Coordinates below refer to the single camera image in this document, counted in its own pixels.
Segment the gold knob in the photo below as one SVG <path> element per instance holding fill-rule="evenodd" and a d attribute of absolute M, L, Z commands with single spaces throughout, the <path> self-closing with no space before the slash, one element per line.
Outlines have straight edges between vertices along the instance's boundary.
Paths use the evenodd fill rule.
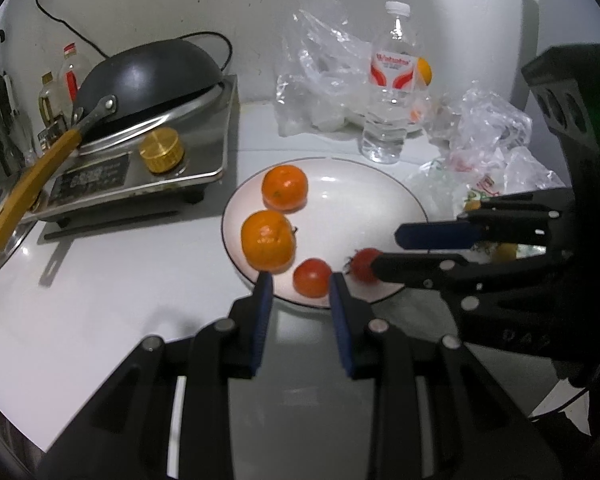
<path fill-rule="evenodd" d="M 173 128 L 157 128 L 140 144 L 140 156 L 152 173 L 165 173 L 175 168 L 184 156 L 184 148 Z"/>

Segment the orange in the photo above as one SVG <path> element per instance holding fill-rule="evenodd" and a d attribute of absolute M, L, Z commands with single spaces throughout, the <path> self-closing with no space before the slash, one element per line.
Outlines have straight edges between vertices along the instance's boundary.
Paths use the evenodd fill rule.
<path fill-rule="evenodd" d="M 258 211 L 247 218 L 240 231 L 242 252 L 256 270 L 283 272 L 296 255 L 296 235 L 278 211 Z"/>
<path fill-rule="evenodd" d="M 433 79 L 433 72 L 431 71 L 431 65 L 423 57 L 418 58 L 418 72 L 420 72 L 424 84 L 429 86 Z"/>
<path fill-rule="evenodd" d="M 294 211 L 306 203 L 309 182 L 304 171 L 284 164 L 276 166 L 262 180 L 264 205 L 278 211 Z"/>
<path fill-rule="evenodd" d="M 518 257 L 518 244 L 498 244 L 491 255 L 492 264 L 513 262 Z"/>
<path fill-rule="evenodd" d="M 476 209 L 480 209 L 482 206 L 482 204 L 480 203 L 479 200 L 467 200 L 464 203 L 464 210 L 465 211 L 475 211 Z"/>

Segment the tangerine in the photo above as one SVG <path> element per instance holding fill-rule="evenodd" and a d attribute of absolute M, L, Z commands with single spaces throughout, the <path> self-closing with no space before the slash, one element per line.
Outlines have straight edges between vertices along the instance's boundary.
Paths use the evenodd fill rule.
<path fill-rule="evenodd" d="M 283 272 L 296 254 L 296 235 L 278 211 L 258 211 L 249 216 L 240 231 L 242 252 L 256 270 Z"/>
<path fill-rule="evenodd" d="M 300 168 L 289 164 L 276 166 L 262 180 L 265 206 L 278 211 L 294 211 L 306 203 L 309 182 Z"/>
<path fill-rule="evenodd" d="M 431 65 L 423 57 L 418 58 L 418 72 L 420 72 L 424 84 L 429 86 L 433 79 L 433 72 L 431 71 Z"/>

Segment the clear plastic bag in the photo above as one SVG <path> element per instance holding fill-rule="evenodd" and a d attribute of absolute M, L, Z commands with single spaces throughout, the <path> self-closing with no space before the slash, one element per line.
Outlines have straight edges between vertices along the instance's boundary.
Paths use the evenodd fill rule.
<path fill-rule="evenodd" d="M 428 133 L 448 140 L 448 152 L 423 165 L 407 185 L 432 220 L 453 219 L 473 200 L 564 186 L 526 147 L 531 118 L 478 85 L 460 100 L 444 98 Z"/>
<path fill-rule="evenodd" d="M 331 132 L 366 111 L 371 45 L 350 34 L 337 0 L 300 0 L 283 33 L 276 116 L 283 137 Z"/>

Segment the pan handle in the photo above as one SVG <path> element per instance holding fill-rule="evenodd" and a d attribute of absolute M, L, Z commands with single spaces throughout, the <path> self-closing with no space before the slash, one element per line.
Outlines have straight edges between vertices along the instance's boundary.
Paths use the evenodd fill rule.
<path fill-rule="evenodd" d="M 81 120 L 75 128 L 62 134 L 62 137 L 56 140 L 51 149 L 21 177 L 0 211 L 0 251 L 6 247 L 24 213 L 33 206 L 46 181 L 80 145 L 82 136 L 115 111 L 115 96 L 102 98 L 89 115 Z"/>

